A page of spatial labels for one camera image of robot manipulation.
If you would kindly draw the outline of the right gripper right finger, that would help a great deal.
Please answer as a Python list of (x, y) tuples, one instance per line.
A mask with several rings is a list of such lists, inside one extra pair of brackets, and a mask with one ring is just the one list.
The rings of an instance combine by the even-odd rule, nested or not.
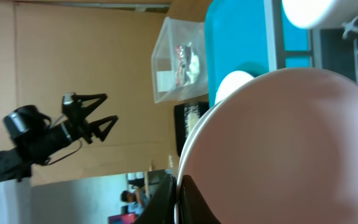
[(221, 224), (190, 175), (182, 178), (179, 205), (181, 224)]

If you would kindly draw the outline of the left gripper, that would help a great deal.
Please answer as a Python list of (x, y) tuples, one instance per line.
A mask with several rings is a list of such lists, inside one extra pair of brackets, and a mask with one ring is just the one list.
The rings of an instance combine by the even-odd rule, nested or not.
[(87, 122), (86, 118), (107, 98), (107, 94), (77, 95), (71, 96), (73, 102), (62, 104), (62, 113), (67, 119), (62, 123), (63, 132), (70, 142), (83, 138), (91, 144), (92, 137), (104, 141), (112, 127), (117, 123), (118, 116), (108, 116), (93, 122)]

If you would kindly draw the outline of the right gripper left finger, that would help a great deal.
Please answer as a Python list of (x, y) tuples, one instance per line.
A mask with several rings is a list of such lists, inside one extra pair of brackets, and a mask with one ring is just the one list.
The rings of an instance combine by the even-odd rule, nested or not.
[(176, 201), (176, 178), (171, 174), (166, 174), (155, 191), (155, 195), (134, 224), (174, 224)]

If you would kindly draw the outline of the white rice pile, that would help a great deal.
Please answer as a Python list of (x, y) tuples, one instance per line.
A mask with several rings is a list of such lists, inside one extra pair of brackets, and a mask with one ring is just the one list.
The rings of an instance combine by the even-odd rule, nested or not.
[(184, 108), (185, 119), (185, 134), (189, 136), (192, 129), (200, 119), (200, 111), (198, 105), (185, 105)]

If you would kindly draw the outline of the white napkin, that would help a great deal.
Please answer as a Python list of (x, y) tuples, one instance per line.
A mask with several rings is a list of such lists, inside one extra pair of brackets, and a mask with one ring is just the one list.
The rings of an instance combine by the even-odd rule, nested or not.
[(192, 43), (189, 43), (185, 47), (185, 75), (186, 75), (186, 84), (194, 84), (200, 74), (200, 59), (199, 56), (194, 51)]

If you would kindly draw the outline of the red snack wrapper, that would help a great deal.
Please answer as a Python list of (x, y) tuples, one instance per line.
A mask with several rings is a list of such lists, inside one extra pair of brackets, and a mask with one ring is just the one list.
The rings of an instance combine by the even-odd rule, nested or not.
[(186, 75), (185, 75), (185, 45), (178, 45), (175, 47), (175, 56), (177, 60), (177, 70), (176, 70), (176, 86), (182, 87), (186, 85)]

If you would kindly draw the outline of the pink bowl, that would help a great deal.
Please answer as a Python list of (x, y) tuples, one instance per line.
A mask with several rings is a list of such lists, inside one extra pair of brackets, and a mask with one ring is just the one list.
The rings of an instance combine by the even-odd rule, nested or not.
[(251, 80), (198, 122), (186, 177), (221, 223), (358, 223), (358, 84), (315, 68)]

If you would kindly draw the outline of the pink plate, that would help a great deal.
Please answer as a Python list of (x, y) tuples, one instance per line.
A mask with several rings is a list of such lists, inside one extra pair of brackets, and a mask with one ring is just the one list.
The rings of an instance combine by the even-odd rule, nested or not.
[(255, 77), (251, 74), (240, 70), (229, 73), (223, 78), (222, 82), (218, 86), (214, 104), (218, 104), (231, 93), (234, 93), (237, 89), (252, 81), (254, 78)]

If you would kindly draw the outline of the cream paper cup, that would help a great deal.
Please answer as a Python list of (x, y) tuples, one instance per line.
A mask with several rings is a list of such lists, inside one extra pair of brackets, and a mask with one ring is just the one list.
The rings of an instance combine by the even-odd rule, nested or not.
[(301, 29), (337, 28), (358, 16), (358, 0), (282, 0), (282, 6)]

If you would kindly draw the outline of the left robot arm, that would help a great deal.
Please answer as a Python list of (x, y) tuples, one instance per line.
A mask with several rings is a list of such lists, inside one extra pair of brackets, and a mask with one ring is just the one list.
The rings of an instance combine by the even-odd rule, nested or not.
[(3, 123), (14, 144), (0, 151), (0, 223), (31, 223), (32, 166), (50, 166), (51, 156), (72, 143), (93, 138), (104, 141), (118, 116), (93, 122), (87, 117), (105, 100), (106, 94), (78, 95), (62, 98), (62, 114), (56, 120), (41, 113), (36, 106), (21, 106), (4, 117)]

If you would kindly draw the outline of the grey dishwasher rack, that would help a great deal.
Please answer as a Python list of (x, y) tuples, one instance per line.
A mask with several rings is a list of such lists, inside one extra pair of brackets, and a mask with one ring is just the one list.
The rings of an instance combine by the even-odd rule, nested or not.
[(314, 68), (340, 73), (358, 84), (358, 16), (341, 27), (311, 32)]

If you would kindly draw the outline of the person in background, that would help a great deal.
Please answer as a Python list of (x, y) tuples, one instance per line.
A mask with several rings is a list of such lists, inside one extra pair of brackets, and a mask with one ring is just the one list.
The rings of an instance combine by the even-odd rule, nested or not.
[(149, 204), (149, 196), (143, 188), (135, 189), (133, 192), (123, 190), (120, 195), (122, 202), (127, 203), (128, 212), (140, 216)]

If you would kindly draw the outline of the black plastic tray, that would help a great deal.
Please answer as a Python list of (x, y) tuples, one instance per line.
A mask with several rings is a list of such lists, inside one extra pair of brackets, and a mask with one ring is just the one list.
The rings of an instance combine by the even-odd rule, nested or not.
[(173, 114), (178, 156), (181, 156), (185, 141), (195, 127), (195, 124), (208, 110), (208, 101), (197, 101), (174, 106)]

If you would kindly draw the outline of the clear plastic bin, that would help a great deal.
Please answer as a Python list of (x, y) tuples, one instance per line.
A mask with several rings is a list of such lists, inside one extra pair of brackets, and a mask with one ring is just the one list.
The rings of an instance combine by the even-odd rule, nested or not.
[(208, 93), (204, 23), (166, 17), (151, 56), (154, 102)]

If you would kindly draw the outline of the teal serving tray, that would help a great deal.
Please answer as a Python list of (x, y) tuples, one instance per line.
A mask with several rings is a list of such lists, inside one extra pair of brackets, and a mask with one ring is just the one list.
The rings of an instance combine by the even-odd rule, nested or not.
[(257, 77), (314, 65), (311, 32), (288, 20), (280, 0), (214, 0), (204, 36), (211, 106), (219, 85), (233, 71)]

